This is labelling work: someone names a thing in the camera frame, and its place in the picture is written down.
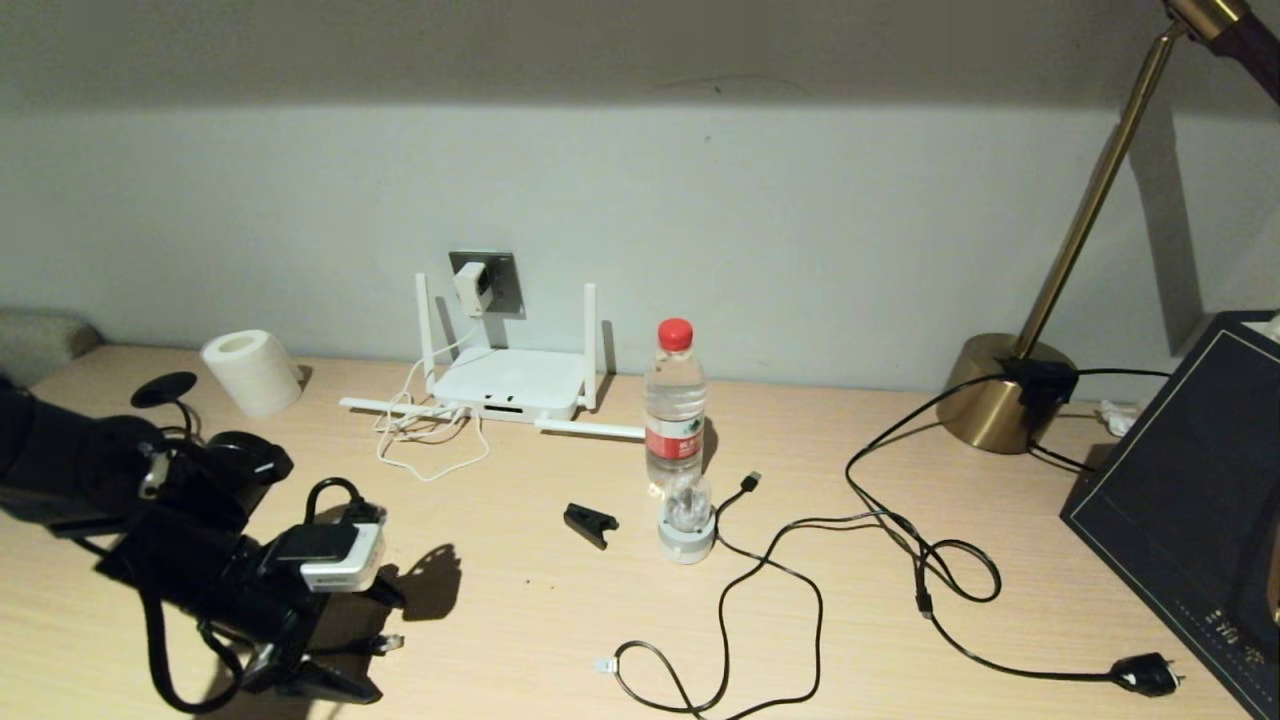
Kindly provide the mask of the brass desk lamp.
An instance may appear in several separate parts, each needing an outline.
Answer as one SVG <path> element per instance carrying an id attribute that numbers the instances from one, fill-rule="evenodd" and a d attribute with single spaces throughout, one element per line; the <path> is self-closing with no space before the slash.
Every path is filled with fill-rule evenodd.
<path id="1" fill-rule="evenodd" d="M 992 454 L 1027 454 L 1038 445 L 1061 406 L 1030 410 L 1018 402 L 1019 387 L 998 360 L 1032 357 L 1074 365 L 1042 336 L 1108 199 L 1143 117 L 1179 40 L 1189 38 L 1219 58 L 1235 61 L 1280 106 L 1280 38 L 1249 0 L 1160 0 L 1169 26 L 1155 36 L 1130 92 L 1100 152 L 1068 233 L 1016 334 L 969 338 L 955 360 L 947 389 L 937 398 L 937 418 L 955 438 Z"/>

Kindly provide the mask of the grey cushion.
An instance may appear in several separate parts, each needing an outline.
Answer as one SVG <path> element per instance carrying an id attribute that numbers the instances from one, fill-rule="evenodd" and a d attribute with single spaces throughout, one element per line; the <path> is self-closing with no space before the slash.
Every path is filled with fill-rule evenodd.
<path id="1" fill-rule="evenodd" d="M 0 309 L 0 378 L 17 386 L 36 386 L 101 343 L 77 316 Z"/>

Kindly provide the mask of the grey wall socket plate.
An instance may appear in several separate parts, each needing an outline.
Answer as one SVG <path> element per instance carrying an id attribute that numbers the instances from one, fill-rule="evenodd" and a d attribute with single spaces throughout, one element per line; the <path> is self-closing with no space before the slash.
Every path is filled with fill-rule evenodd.
<path id="1" fill-rule="evenodd" d="M 453 275 L 465 263 L 485 261 L 488 264 L 495 297 L 486 313 L 513 316 L 524 314 L 524 296 L 512 252 L 454 250 L 448 252 L 448 258 Z"/>

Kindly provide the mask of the white toilet paper roll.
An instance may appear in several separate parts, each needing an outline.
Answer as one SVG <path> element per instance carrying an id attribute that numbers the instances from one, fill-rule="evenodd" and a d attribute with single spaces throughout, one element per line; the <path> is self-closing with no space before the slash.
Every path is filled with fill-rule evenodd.
<path id="1" fill-rule="evenodd" d="M 303 373 L 266 331 L 218 336 L 201 348 L 201 359 L 246 416 L 275 415 L 302 395 Z"/>

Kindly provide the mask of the white router with antennas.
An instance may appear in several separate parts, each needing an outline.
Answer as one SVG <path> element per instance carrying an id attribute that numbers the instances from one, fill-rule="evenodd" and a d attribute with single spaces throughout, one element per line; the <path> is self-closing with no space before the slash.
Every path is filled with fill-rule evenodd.
<path id="1" fill-rule="evenodd" d="M 641 427 L 580 421 L 599 405 L 600 323 L 594 283 L 582 287 L 582 350 L 577 354 L 529 348 L 467 347 L 440 375 L 424 382 L 428 400 L 379 401 L 343 397 L 342 407 L 380 413 L 392 420 L 484 420 L 530 424 L 572 436 L 643 439 Z"/>

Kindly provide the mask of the water bottle red cap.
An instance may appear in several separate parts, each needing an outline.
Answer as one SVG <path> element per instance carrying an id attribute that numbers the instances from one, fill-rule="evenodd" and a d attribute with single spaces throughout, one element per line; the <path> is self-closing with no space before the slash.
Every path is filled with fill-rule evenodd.
<path id="1" fill-rule="evenodd" d="M 703 473 L 707 377 L 694 348 L 695 329 L 681 316 L 664 319 L 644 375 L 644 447 L 653 495 Z"/>

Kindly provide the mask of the small black clip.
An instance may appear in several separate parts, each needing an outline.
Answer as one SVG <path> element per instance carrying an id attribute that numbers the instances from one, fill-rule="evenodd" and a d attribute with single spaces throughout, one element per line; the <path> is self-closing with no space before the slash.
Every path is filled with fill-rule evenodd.
<path id="1" fill-rule="evenodd" d="M 567 528 L 600 551 L 608 548 L 607 533 L 620 529 L 613 515 L 580 503 L 567 503 L 562 519 Z"/>

